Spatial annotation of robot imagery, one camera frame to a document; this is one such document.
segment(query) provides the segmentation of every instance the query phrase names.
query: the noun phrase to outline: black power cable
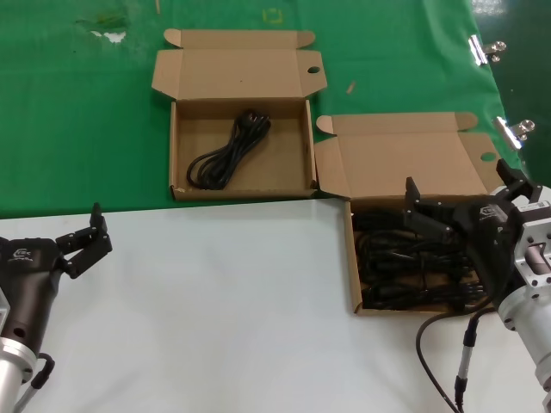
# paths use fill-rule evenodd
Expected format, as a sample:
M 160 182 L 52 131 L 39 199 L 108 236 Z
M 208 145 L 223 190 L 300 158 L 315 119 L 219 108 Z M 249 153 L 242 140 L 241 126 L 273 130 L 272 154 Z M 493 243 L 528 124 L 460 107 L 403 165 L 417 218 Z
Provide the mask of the black power cable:
M 468 366 L 471 361 L 474 344 L 476 344 L 476 329 L 479 326 L 479 320 L 482 316 L 495 311 L 495 308 L 488 307 L 480 310 L 468 320 L 468 326 L 465 330 L 465 336 L 463 337 L 463 354 L 461 356 L 459 372 L 457 376 L 455 376 L 455 405 L 461 413 L 463 412 L 463 395 L 467 390 Z
M 473 314 L 475 312 L 479 312 L 483 309 L 485 309 L 489 304 L 492 303 L 492 301 L 504 293 L 505 289 L 507 288 L 507 284 L 509 283 L 509 279 L 511 274 L 513 273 L 512 268 L 510 268 L 510 271 L 508 272 L 508 276 L 504 277 L 502 280 L 501 286 L 496 288 L 496 290 L 493 292 L 492 295 L 488 296 L 484 301 L 479 303 L 478 305 L 473 306 L 469 310 L 460 311 L 460 312 L 451 312 L 446 314 L 438 314 L 437 316 L 429 318 L 427 321 L 425 321 L 423 324 L 421 324 L 421 327 L 419 327 L 419 330 L 417 332 L 417 336 L 415 337 L 415 350 L 417 351 L 417 356 L 419 358 L 419 361 L 421 362 L 421 365 L 423 366 L 424 371 L 429 376 L 430 381 L 432 384 L 436 387 L 438 392 L 440 393 L 440 396 L 445 400 L 445 402 L 448 404 L 450 409 L 454 411 L 454 413 L 463 413 L 463 408 L 458 409 L 454 406 L 454 403 L 449 399 L 448 395 L 444 391 L 444 389 L 440 386 L 440 383 L 438 383 L 438 380 L 436 380 L 436 377 L 434 377 L 434 374 L 432 374 L 432 371 L 429 368 L 429 365 L 427 364 L 426 360 L 423 357 L 423 351 L 421 350 L 421 337 L 423 336 L 424 331 L 429 327 L 431 324 L 435 323 L 438 320 L 444 320 L 445 318 L 452 318 L 452 317 L 460 317 L 460 316 L 468 316 L 469 314 Z
M 46 353 L 39 353 L 38 358 L 45 361 L 44 367 L 34 376 L 31 380 L 30 386 L 15 404 L 14 413 L 23 412 L 28 402 L 31 401 L 36 392 L 42 388 L 42 386 L 50 378 L 50 374 L 52 374 L 53 368 L 55 367 L 55 361 L 53 361 L 53 358 Z
M 246 110 L 234 122 L 226 146 L 196 158 L 189 164 L 186 177 L 189 185 L 199 189 L 224 189 L 232 179 L 243 157 L 268 135 L 269 117 L 254 110 Z M 206 159 L 192 177 L 193 169 Z
M 419 305 L 447 304 L 455 311 L 486 296 L 478 282 L 465 283 L 473 267 L 459 244 L 423 239 L 404 227 L 400 213 L 373 210 L 353 216 L 356 256 L 364 308 L 405 310 Z M 448 283 L 427 286 L 428 274 L 446 274 Z M 414 286 L 420 277 L 419 286 Z

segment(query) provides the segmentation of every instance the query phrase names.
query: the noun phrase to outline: cardboard box lid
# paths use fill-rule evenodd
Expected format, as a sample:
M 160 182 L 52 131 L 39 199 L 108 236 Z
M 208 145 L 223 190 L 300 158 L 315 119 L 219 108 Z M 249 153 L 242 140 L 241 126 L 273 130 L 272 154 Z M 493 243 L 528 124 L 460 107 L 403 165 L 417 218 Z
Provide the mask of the cardboard box lid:
M 152 87 L 177 100 L 306 97 L 327 86 L 312 32 L 177 30 L 158 52 Z
M 332 138 L 314 146 L 319 187 L 351 200 L 403 197 L 412 176 L 424 195 L 487 194 L 503 184 L 493 143 L 459 133 L 477 122 L 453 112 L 320 116 Z

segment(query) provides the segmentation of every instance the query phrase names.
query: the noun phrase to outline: green table surface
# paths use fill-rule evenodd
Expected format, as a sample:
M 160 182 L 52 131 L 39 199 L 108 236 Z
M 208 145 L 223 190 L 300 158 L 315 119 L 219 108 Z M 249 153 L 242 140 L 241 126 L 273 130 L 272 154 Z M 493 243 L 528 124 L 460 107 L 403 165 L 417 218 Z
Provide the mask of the green table surface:
M 549 0 L 472 0 L 485 43 L 504 41 L 507 50 L 492 66 L 511 124 L 535 122 L 523 148 L 530 176 L 551 187 L 551 2 Z
M 319 114 L 472 111 L 502 157 L 490 67 L 468 0 L 4 0 L 0 218 L 185 207 L 168 189 L 170 100 L 151 89 L 166 28 L 307 29 L 328 89 Z M 121 43 L 91 33 L 120 33 Z M 347 93 L 350 85 L 355 87 Z

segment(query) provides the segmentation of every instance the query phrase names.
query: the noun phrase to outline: binder clip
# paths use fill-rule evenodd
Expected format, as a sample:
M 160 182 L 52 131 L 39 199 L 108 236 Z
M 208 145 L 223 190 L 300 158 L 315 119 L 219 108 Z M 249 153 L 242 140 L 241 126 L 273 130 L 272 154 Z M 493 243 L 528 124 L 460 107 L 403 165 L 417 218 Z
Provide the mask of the binder clip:
M 513 151 L 520 151 L 528 139 L 528 133 L 536 128 L 536 124 L 532 120 L 523 120 L 517 125 L 508 126 L 507 120 L 500 116 L 493 120 L 493 125 Z
M 479 36 L 476 34 L 468 38 L 468 44 L 471 47 L 474 63 L 476 63 L 477 66 L 487 65 L 488 59 L 492 62 L 499 62 L 499 54 L 507 48 L 507 45 L 503 41 L 482 45 Z

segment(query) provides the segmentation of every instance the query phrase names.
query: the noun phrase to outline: open cardboard box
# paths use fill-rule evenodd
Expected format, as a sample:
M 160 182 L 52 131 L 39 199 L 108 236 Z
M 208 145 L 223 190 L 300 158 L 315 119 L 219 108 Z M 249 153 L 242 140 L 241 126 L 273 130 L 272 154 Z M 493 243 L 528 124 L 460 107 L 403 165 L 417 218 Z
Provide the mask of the open cardboard box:
M 307 96 L 327 82 L 311 32 L 176 30 L 158 53 L 152 87 L 176 101 L 170 117 L 170 191 L 176 200 L 308 198 L 316 183 Z M 191 187 L 189 164 L 227 144 L 246 109 L 268 114 L 269 135 L 220 191 Z
M 346 249 L 352 307 L 358 315 L 388 311 L 363 308 L 352 213 L 376 207 L 403 210 L 406 178 L 425 199 L 451 201 L 488 194 L 503 185 L 498 154 L 470 113 L 320 116 L 318 129 L 331 138 L 314 146 L 319 187 L 348 200 Z M 447 311 L 445 306 L 420 311 Z

